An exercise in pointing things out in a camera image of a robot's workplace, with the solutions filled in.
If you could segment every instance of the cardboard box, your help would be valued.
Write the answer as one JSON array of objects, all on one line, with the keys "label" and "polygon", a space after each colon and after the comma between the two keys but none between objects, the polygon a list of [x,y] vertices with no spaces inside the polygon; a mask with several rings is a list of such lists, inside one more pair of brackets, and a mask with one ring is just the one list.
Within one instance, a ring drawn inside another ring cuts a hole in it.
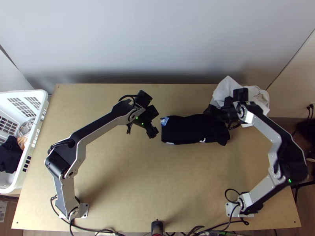
[{"label": "cardboard box", "polygon": [[0,211],[0,235],[1,236],[23,236],[23,230],[11,229],[15,209],[17,208],[17,199],[10,199],[0,196],[0,201],[6,203],[0,203],[3,206]]}]

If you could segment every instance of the black cable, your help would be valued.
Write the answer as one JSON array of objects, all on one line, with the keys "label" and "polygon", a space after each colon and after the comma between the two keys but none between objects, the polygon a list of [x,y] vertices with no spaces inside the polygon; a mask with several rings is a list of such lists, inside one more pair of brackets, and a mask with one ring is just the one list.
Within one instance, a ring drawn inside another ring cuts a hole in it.
[{"label": "black cable", "polygon": [[73,233],[72,233],[72,230],[71,230],[71,226],[72,226],[73,222],[74,222],[74,219],[72,219],[70,221],[70,224],[69,224],[69,231],[70,231],[71,236],[74,236]]},{"label": "black cable", "polygon": [[133,101],[133,107],[135,106],[135,98],[136,97],[139,97],[139,95],[125,95],[125,96],[122,96],[118,101],[121,101],[123,100],[124,98],[132,98],[132,101]]},{"label": "black cable", "polygon": [[[226,231],[227,228],[228,228],[228,227],[230,226],[230,224],[232,223],[231,220],[232,220],[233,212],[235,211],[235,209],[236,209],[238,206],[239,206],[239,203],[238,203],[238,205],[236,205],[236,206],[233,208],[228,222],[225,222],[225,223],[216,225],[216,226],[214,226],[214,227],[208,228],[208,229],[206,229],[206,230],[200,231],[200,232],[196,233],[196,235],[200,235],[200,234],[203,234],[203,233],[205,233],[205,232],[222,232],[222,231]],[[240,220],[240,221],[243,222],[245,225],[247,225],[247,223],[249,224],[249,222],[247,222],[247,221],[244,221],[244,220]],[[217,227],[220,227],[220,226],[222,226],[222,225],[227,225],[227,226],[226,226],[224,229],[221,229],[221,230],[213,230],[213,229],[215,229],[215,228],[217,228]]]},{"label": "black cable", "polygon": [[239,205],[239,202],[231,201],[231,200],[228,199],[228,197],[226,196],[226,194],[227,194],[228,191],[234,191],[234,192],[236,192],[236,193],[238,194],[238,196],[240,196],[240,193],[239,193],[238,191],[236,191],[235,189],[233,189],[233,188],[228,188],[228,189],[225,190],[225,192],[224,192],[225,198],[226,198],[230,203],[234,203],[234,204],[238,204],[238,205]]},{"label": "black cable", "polygon": [[50,146],[50,149],[48,149],[47,154],[49,154],[51,152],[51,150],[53,150],[55,147],[61,146],[61,145],[74,145],[75,141],[73,139],[65,139],[65,140],[61,140],[55,144],[52,144]]},{"label": "black cable", "polygon": [[[54,208],[54,206],[53,206],[53,204],[52,204],[52,201],[55,200],[55,199],[57,199],[57,195],[55,195],[55,196],[53,196],[53,197],[50,198],[50,205],[51,205],[51,207],[52,207],[52,210],[55,212],[55,214],[56,214],[57,216],[59,216],[58,212],[55,210],[55,208]],[[64,219],[62,219],[62,218],[61,218],[61,220],[62,220],[63,222],[65,222],[66,224],[68,224],[68,225],[71,224],[71,227],[74,227],[74,228],[77,228],[77,229],[81,229],[81,230],[85,230],[85,231],[89,231],[89,232],[95,232],[95,233],[101,233],[101,232],[102,232],[102,233],[116,234],[116,235],[118,235],[118,236],[125,236],[124,234],[115,232],[115,231],[110,230],[110,229],[101,229],[101,230],[89,229],[89,228],[84,228],[84,227],[77,226],[77,225],[75,225],[73,222],[72,222],[72,223],[71,223],[71,222],[69,223],[68,221],[66,221],[66,220],[64,220]]]},{"label": "black cable", "polygon": [[313,118],[313,113],[314,113],[314,105],[313,104],[310,104],[309,105],[309,107],[310,108],[312,108],[312,115],[311,115],[311,118],[310,118],[310,120]]},{"label": "black cable", "polygon": [[197,225],[193,227],[186,236],[190,236],[191,234],[196,234],[195,232],[201,228],[204,228],[203,225]]}]

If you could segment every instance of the clothing pile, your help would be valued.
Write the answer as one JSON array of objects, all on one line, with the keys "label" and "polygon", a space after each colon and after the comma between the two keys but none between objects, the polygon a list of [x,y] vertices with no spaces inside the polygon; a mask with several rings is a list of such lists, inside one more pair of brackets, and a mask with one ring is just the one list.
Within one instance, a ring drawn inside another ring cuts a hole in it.
[{"label": "clothing pile", "polygon": [[19,165],[23,150],[14,136],[9,136],[0,146],[0,171],[13,174]]}]

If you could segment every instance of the black cloth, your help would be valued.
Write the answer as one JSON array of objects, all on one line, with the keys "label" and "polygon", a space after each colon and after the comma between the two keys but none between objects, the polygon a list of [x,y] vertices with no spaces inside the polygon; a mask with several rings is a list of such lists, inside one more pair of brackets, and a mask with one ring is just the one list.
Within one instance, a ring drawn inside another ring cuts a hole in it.
[{"label": "black cloth", "polygon": [[0,146],[0,171],[14,173],[19,165],[23,150],[14,136],[9,136],[7,141]]},{"label": "black cloth", "polygon": [[230,139],[230,134],[223,121],[204,114],[163,117],[161,126],[162,142],[172,144],[218,142],[224,146]]}]

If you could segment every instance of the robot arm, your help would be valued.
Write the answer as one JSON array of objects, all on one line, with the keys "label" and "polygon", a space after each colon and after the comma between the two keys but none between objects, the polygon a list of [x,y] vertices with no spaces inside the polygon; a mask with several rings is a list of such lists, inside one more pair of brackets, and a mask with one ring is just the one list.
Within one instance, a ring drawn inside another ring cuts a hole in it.
[{"label": "robot arm", "polygon": [[233,100],[239,120],[255,126],[272,143],[268,152],[267,176],[250,192],[242,192],[235,201],[237,204],[226,203],[227,216],[232,214],[233,217],[253,217],[254,213],[262,209],[266,200],[286,186],[304,180],[308,175],[308,169],[304,153],[293,141],[292,136],[263,115],[258,105],[247,101],[246,88],[234,90]]},{"label": "robot arm", "polygon": [[136,124],[146,129],[149,138],[158,134],[151,121],[159,113],[153,105],[148,106],[152,97],[142,90],[131,97],[133,104],[130,104],[130,100],[119,101],[110,113],[77,130],[69,138],[59,141],[49,149],[44,163],[54,179],[57,194],[55,206],[60,210],[61,218],[71,221],[73,218],[87,217],[89,205],[80,203],[74,195],[74,176],[85,160],[86,145],[117,125],[127,125],[127,133],[130,133],[132,124]]}]

